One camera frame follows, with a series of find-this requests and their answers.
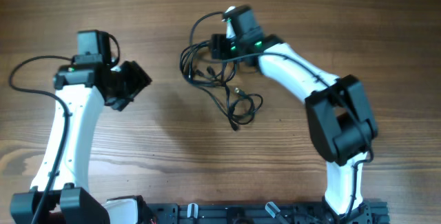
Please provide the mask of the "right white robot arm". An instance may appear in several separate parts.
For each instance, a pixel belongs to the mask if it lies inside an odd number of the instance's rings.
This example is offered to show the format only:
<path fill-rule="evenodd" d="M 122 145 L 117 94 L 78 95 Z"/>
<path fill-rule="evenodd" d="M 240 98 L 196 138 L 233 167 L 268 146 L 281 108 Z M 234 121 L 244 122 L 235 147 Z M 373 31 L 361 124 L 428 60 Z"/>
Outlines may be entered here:
<path fill-rule="evenodd" d="M 378 135 L 363 84 L 316 67 L 280 37 L 266 35 L 248 5 L 222 16 L 227 29 L 212 42 L 214 58 L 247 61 L 302 102 L 311 142 L 327 162 L 325 203 L 337 222 L 353 220 L 363 202 L 362 167 L 372 162 Z"/>

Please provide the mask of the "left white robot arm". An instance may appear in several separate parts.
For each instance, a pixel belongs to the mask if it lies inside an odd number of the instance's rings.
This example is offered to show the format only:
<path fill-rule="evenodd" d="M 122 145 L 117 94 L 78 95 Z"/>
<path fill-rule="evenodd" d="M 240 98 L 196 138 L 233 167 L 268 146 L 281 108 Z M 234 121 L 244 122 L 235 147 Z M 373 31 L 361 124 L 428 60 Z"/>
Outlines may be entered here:
<path fill-rule="evenodd" d="M 43 162 L 25 193 L 12 196 L 15 223 L 157 223 L 142 196 L 99 203 L 88 187 L 90 152 L 104 107 L 122 111 L 151 78 L 134 61 L 113 56 L 116 38 L 104 31 L 77 34 L 78 52 L 54 75 L 54 120 Z"/>

